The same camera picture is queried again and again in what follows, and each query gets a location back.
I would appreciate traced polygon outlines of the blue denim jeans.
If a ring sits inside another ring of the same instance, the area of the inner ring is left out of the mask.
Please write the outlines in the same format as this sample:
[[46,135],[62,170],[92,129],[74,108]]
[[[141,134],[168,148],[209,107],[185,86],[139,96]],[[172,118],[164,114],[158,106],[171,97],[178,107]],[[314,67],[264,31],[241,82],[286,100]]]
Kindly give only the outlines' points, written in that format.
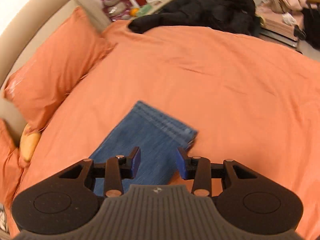
[[129,155],[137,146],[141,151],[140,166],[134,179],[122,181],[124,191],[132,184],[165,185],[177,170],[177,149],[188,151],[196,136],[197,130],[138,101],[90,158],[104,163],[119,154]]

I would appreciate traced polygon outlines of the orange pillow left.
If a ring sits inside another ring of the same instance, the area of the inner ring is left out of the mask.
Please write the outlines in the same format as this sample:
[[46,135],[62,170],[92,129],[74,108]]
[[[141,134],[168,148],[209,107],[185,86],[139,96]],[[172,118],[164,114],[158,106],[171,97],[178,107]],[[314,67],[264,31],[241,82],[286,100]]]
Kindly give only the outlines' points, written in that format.
[[19,149],[16,147],[7,129],[6,123],[1,119],[1,203],[8,209],[19,187],[25,162],[20,158]]

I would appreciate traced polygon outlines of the orange pillow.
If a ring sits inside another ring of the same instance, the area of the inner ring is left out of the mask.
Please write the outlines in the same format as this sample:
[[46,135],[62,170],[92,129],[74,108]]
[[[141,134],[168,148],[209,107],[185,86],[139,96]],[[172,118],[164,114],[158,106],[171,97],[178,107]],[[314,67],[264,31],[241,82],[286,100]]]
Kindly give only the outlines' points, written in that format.
[[83,76],[114,48],[91,24],[82,7],[69,16],[7,80],[4,98],[29,124],[44,129]]
[[19,149],[16,147],[7,129],[6,123],[1,119],[1,203],[8,209],[19,187],[25,162],[20,158]]

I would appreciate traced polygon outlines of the yellow plush cushion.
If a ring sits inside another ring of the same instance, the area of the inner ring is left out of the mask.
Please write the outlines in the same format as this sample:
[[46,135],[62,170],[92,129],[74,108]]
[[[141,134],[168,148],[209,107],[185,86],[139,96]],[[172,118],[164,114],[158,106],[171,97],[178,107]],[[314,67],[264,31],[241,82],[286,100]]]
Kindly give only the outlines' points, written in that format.
[[31,127],[26,124],[20,139],[20,156],[25,162],[30,162],[35,152],[36,146],[41,138],[41,133],[31,132]]

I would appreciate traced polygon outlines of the orange duvet cover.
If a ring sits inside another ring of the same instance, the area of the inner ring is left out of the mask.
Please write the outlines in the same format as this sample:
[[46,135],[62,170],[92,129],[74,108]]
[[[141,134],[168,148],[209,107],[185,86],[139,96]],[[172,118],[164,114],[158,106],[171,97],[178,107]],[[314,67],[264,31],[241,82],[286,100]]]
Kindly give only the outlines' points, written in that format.
[[297,228],[319,236],[319,62],[261,39],[206,27],[126,22],[104,38],[115,48],[53,115],[23,172],[21,192],[89,157],[137,101],[198,132],[191,154],[234,159],[296,193]]

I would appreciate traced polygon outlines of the orange pillow right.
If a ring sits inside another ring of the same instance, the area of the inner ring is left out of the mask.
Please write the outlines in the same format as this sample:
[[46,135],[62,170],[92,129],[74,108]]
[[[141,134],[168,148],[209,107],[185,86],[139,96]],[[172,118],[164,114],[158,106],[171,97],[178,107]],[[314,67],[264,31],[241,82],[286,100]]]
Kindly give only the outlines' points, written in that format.
[[44,129],[83,76],[114,48],[91,24],[82,7],[69,16],[7,80],[4,98],[29,124]]

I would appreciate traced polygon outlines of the pink clothes pile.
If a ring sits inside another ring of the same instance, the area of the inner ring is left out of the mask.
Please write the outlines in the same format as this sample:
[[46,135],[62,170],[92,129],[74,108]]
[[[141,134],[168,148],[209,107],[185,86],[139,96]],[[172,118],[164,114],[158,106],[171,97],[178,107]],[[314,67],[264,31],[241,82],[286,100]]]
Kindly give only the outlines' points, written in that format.
[[256,14],[264,30],[318,46],[319,0],[263,0]]

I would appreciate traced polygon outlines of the black garment on bed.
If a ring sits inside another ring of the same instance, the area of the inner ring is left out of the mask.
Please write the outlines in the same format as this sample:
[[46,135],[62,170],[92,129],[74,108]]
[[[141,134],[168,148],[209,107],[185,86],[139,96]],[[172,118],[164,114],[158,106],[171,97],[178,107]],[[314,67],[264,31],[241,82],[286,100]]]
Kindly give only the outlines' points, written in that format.
[[128,28],[143,34],[161,26],[209,27],[257,37],[260,18],[253,0],[172,0],[159,12],[135,18]]

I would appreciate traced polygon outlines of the pink plush toy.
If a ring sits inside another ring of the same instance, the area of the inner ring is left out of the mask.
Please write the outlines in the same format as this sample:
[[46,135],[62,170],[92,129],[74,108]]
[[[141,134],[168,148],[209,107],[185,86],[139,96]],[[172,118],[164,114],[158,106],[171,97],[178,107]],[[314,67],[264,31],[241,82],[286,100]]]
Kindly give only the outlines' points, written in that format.
[[112,21],[129,20],[133,4],[130,0],[101,0],[103,12]]

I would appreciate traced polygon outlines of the orange fruit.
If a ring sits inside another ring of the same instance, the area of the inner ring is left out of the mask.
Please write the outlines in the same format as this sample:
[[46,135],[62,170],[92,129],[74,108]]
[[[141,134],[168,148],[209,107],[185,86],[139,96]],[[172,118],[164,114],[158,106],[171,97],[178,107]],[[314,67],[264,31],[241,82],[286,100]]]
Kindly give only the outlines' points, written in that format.
[[131,17],[137,17],[138,16],[138,13],[139,13],[139,8],[132,8],[130,10],[130,16]]

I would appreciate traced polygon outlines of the beige upholstered headboard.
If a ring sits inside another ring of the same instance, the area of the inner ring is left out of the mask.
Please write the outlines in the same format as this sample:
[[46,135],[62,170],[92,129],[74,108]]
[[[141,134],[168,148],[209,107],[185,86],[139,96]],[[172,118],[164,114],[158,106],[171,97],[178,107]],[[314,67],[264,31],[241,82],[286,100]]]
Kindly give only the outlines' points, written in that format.
[[29,0],[1,33],[1,118],[15,143],[20,141],[27,122],[4,98],[4,86],[76,7],[82,7],[98,33],[110,24],[94,0]]

